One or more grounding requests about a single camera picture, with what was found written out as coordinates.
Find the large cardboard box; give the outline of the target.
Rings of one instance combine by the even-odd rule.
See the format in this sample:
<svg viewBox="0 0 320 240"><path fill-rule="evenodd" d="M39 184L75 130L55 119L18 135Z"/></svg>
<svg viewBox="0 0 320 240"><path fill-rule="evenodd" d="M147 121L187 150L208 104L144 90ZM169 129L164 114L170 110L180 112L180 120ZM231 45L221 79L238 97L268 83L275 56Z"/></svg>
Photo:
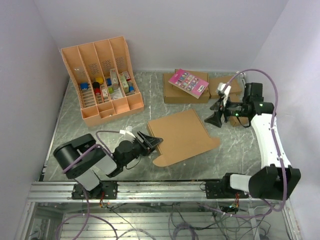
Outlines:
<svg viewBox="0 0 320 240"><path fill-rule="evenodd" d="M157 167L168 167L220 146L220 138L211 137L192 108L147 123L148 133L163 142L156 147Z"/></svg>

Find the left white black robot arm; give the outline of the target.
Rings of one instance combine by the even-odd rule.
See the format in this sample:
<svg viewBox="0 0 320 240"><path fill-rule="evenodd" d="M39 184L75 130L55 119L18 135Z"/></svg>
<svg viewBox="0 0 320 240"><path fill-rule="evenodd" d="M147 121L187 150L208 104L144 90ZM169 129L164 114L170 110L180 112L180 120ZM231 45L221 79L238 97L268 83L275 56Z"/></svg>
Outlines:
<svg viewBox="0 0 320 240"><path fill-rule="evenodd" d="M101 180L93 167L101 170L108 178L122 173L128 164L139 157L149 156L163 142L161 137L133 134L120 130L124 140L110 152L106 146L97 143L88 133L58 146L53 156L69 180L77 183L73 186L73 200L100 199L115 200L118 184L112 180Z"/></svg>

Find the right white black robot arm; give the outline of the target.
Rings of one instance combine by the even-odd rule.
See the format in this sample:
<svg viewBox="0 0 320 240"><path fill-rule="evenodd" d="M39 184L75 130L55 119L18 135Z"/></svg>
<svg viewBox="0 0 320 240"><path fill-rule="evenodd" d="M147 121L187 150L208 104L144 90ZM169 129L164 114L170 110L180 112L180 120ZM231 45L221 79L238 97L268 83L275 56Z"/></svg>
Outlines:
<svg viewBox="0 0 320 240"><path fill-rule="evenodd" d="M301 179L301 172L292 167L285 155L273 116L273 103L264 101L261 83L247 83L241 102L231 101L230 90L230 86L219 83L220 98L210 107L213 114L205 122L220 128L231 117L247 118L258 142L261 169L252 176L227 173L223 177L226 182L220 186L221 194L231 198L242 191L254 198L287 200Z"/></svg>

